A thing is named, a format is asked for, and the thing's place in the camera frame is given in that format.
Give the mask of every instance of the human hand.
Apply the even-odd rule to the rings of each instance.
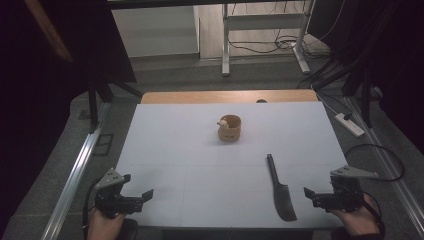
[[[125,215],[118,214],[110,219],[100,210],[94,208],[88,227],[88,240],[115,240],[121,230]]]
[[[375,203],[369,195],[365,194],[364,200],[375,209]],[[374,219],[374,216],[365,207],[361,207],[354,212],[344,212],[341,210],[330,210],[330,212],[343,222],[350,236],[380,233],[376,219]]]

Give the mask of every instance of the knife handle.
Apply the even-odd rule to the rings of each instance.
[[[277,186],[280,182],[278,181],[277,171],[275,170],[274,159],[271,154],[266,156],[266,160],[268,161],[269,171],[271,173],[272,184]]]

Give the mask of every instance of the cleaver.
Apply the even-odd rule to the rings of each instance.
[[[277,213],[284,221],[295,221],[297,220],[297,217],[290,199],[289,187],[278,181],[277,171],[275,170],[272,155],[268,154],[266,159],[271,172],[272,184],[274,185],[274,203]]]

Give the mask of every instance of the power strip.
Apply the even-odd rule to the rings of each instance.
[[[352,122],[350,119],[344,120],[344,114],[339,113],[334,117],[339,123],[341,123],[345,128],[347,128],[353,135],[356,137],[362,136],[365,132],[358,125]]]

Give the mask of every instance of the woven container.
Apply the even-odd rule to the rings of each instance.
[[[218,122],[218,136],[224,142],[236,142],[240,138],[241,119],[236,115],[225,115]]]

